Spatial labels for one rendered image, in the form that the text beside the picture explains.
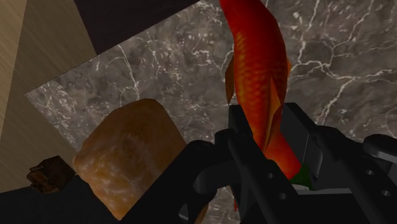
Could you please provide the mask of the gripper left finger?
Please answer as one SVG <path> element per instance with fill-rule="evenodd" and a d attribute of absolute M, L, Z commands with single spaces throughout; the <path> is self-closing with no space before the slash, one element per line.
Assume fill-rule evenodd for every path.
<path fill-rule="evenodd" d="M 240 105 L 229 107 L 228 128 L 214 143 L 188 143 L 120 224 L 195 224 L 224 186 L 232 187 L 240 224 L 292 224 L 298 212 L 296 190 L 260 151 Z"/>

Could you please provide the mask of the orange goldfish figure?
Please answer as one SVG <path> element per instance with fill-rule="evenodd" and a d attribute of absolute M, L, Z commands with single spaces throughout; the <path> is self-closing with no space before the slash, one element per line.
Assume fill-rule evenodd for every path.
<path fill-rule="evenodd" d="M 236 96 L 253 139 L 293 185 L 312 190 L 302 165 L 280 130 L 291 62 L 279 24 L 261 0 L 219 0 L 233 37 L 225 73 L 226 99 Z"/>

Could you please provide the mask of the brown bread loaf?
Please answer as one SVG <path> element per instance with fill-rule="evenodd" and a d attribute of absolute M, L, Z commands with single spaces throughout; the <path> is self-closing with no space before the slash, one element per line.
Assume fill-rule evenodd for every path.
<path fill-rule="evenodd" d="M 175 123 L 155 99 L 113 110 L 73 158 L 77 175 L 121 220 L 186 146 Z"/>

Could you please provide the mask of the small dark brown lump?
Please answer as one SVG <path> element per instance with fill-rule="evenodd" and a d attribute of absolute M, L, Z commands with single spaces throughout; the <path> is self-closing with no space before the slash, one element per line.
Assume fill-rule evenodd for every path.
<path fill-rule="evenodd" d="M 31 182 L 30 187 L 45 194 L 61 191 L 76 174 L 59 155 L 44 159 L 29 170 L 26 178 Z"/>

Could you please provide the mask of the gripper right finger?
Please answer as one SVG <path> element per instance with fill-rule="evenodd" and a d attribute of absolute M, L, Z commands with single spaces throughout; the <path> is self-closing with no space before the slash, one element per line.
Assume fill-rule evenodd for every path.
<path fill-rule="evenodd" d="M 283 106 L 281 133 L 316 190 L 348 188 L 370 224 L 397 224 L 397 138 L 372 134 L 362 143 L 315 124 L 294 102 Z"/>

